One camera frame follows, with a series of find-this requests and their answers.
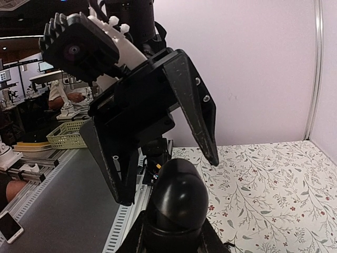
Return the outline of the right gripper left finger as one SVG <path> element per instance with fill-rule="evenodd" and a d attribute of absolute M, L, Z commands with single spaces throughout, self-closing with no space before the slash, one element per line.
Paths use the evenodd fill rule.
<path fill-rule="evenodd" d="M 145 211 L 141 211 L 133 223 L 126 238 L 118 249 L 118 253 L 142 253 L 146 252 L 143 240 L 143 221 Z"/>

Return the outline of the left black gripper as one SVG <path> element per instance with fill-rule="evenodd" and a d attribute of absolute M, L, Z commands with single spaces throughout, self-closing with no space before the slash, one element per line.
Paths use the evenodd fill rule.
<path fill-rule="evenodd" d="M 117 203 L 135 202 L 138 148 L 174 128 L 171 113 L 177 108 L 207 161 L 218 166 L 216 105 L 181 49 L 160 51 L 90 105 L 80 135 Z"/>

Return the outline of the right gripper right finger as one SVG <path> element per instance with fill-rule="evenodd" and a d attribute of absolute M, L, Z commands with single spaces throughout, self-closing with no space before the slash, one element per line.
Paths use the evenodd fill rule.
<path fill-rule="evenodd" d="M 222 243 L 210 222 L 206 219 L 201 230 L 200 252 L 203 253 L 230 253 L 228 246 Z"/>

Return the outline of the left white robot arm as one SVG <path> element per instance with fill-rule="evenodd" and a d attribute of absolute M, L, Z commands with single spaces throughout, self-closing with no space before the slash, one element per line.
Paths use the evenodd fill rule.
<path fill-rule="evenodd" d="M 106 12 L 130 27 L 144 55 L 89 107 L 80 129 L 115 201 L 134 203 L 138 149 L 174 128 L 171 112 L 181 108 L 207 161 L 216 166 L 216 105 L 189 56 L 166 46 L 154 20 L 153 1 L 106 1 Z"/>

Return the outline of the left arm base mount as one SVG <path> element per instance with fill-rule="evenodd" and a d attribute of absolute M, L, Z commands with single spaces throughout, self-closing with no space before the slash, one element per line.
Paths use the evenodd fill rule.
<path fill-rule="evenodd" d="M 172 158 L 173 140 L 159 137 L 141 148 L 144 178 L 143 184 L 153 186 L 157 179 L 161 167 Z"/>

